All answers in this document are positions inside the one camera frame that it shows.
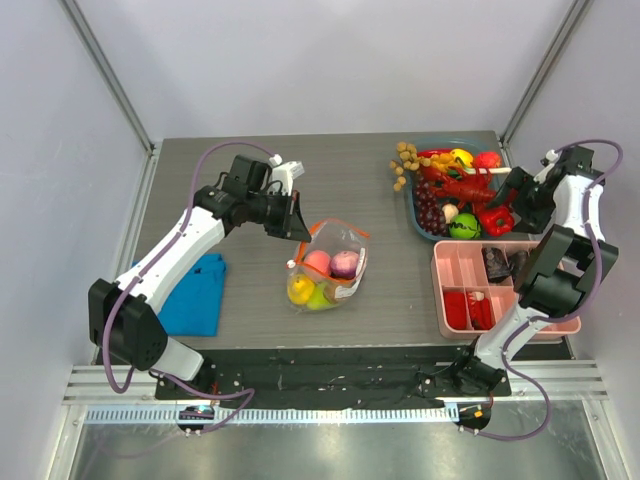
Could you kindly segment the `purple toy onion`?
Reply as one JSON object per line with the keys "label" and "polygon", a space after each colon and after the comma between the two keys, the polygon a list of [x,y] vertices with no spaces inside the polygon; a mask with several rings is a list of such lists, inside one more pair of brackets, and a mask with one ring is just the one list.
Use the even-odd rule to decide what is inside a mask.
{"label": "purple toy onion", "polygon": [[331,258],[331,276],[343,280],[352,280],[358,274],[359,263],[359,253],[354,251],[341,251]]}

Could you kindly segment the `yellow toy pear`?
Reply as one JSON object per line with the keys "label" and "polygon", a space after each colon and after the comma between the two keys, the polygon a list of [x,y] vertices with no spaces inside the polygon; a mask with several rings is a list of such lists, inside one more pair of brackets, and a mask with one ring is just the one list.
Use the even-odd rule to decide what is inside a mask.
{"label": "yellow toy pear", "polygon": [[302,306],[311,298],[316,284],[305,274],[291,275],[287,283],[287,295],[292,304]]}

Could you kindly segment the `pink toy peach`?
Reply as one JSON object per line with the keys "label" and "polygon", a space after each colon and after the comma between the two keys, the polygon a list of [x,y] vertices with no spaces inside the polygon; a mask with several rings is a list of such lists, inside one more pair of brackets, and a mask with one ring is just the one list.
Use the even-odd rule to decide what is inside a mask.
{"label": "pink toy peach", "polygon": [[331,275],[331,256],[323,250],[313,250],[306,254],[304,263],[320,275]]}

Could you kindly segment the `clear orange zip bag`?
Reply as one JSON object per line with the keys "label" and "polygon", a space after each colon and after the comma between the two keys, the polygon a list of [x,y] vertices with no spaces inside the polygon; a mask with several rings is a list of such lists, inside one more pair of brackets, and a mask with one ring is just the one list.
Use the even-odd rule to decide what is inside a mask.
{"label": "clear orange zip bag", "polygon": [[347,302],[358,290],[369,256],[370,234],[335,218],[310,229],[287,262],[286,294],[301,311],[319,312]]}

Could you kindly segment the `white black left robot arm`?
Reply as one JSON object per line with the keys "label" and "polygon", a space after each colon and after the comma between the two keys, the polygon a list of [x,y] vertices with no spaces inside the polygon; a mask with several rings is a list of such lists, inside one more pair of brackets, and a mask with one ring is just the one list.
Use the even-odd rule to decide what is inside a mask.
{"label": "white black left robot arm", "polygon": [[193,193],[176,225],[142,260],[116,280],[99,279],[90,287],[91,341],[108,358],[178,377],[187,396],[205,397],[213,375],[203,368],[203,356],[171,338],[158,315],[195,263],[245,223],[263,226],[272,237],[310,241],[293,187],[303,172],[300,162],[279,156],[267,162],[236,156],[215,185]]}

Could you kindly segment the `green toy apple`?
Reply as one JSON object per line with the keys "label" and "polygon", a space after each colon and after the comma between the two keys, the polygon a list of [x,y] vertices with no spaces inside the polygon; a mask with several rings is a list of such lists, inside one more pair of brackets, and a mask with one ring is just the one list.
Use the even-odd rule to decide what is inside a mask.
{"label": "green toy apple", "polygon": [[306,308],[308,310],[322,311],[333,306],[332,302],[325,295],[326,287],[327,285],[325,283],[315,286],[311,296],[306,302]]}

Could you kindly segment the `orange toy fruit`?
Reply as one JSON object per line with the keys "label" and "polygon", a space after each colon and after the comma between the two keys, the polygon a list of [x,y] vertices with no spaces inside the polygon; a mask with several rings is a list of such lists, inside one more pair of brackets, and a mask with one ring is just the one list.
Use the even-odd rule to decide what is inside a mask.
{"label": "orange toy fruit", "polygon": [[324,296],[332,304],[344,302],[352,295],[352,289],[343,285],[327,283],[324,288]]}

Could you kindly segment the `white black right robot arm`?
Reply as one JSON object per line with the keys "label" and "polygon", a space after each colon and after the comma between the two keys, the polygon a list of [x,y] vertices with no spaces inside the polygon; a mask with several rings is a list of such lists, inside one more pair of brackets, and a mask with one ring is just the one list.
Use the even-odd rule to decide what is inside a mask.
{"label": "white black right robot arm", "polygon": [[513,357],[544,328],[579,316],[616,263],[600,228],[599,201],[610,170],[593,166],[594,140],[550,150],[542,170],[515,167],[491,206],[511,206],[515,231],[539,234],[514,286],[516,304],[447,369],[464,396],[488,396],[507,380]]}

